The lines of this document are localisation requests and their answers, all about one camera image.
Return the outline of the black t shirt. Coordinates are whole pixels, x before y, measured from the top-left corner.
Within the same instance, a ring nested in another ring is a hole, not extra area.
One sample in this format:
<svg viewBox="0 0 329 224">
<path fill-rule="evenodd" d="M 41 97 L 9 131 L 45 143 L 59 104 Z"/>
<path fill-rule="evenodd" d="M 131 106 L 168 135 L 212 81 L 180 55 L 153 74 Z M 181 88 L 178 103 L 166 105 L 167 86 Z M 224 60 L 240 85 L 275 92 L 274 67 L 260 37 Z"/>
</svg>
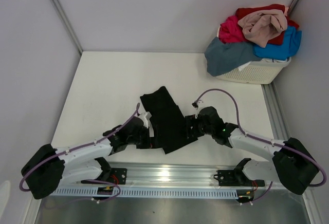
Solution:
<svg viewBox="0 0 329 224">
<path fill-rule="evenodd" d="M 144 94 L 140 99 L 145 111 L 151 114 L 156 144 L 165 154 L 197 141 L 196 138 L 188 138 L 185 117 L 166 87 Z"/>
</svg>

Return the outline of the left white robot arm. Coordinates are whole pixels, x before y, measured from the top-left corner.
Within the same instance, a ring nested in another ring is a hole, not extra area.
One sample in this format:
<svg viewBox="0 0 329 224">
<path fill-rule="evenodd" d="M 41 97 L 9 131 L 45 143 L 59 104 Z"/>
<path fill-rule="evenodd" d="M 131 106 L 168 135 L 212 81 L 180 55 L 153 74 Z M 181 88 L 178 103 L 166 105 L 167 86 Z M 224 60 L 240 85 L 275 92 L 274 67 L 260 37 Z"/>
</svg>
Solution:
<svg viewBox="0 0 329 224">
<path fill-rule="evenodd" d="M 71 183 L 106 183 L 113 172 L 106 158 L 122 152 L 128 145 L 149 149 L 150 113 L 142 113 L 103 133 L 103 137 L 75 147 L 41 146 L 21 170 L 20 190 L 43 199 L 59 186 Z"/>
</svg>

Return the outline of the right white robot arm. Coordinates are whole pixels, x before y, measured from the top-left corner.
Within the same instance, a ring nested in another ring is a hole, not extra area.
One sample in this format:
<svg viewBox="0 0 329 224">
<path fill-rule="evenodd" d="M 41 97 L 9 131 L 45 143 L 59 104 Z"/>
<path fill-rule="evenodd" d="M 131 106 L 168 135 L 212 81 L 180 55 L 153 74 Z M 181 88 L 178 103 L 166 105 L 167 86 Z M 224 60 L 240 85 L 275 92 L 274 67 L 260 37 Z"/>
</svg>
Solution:
<svg viewBox="0 0 329 224">
<path fill-rule="evenodd" d="M 263 161 L 244 158 L 233 170 L 218 172 L 214 178 L 220 186 L 250 186 L 252 182 L 264 185 L 269 180 L 301 195 L 319 173 L 313 157 L 295 138 L 269 140 L 243 132 L 237 124 L 224 122 L 212 106 L 186 116 L 185 120 L 188 138 L 196 140 L 209 135 L 219 145 L 263 158 Z"/>
</svg>

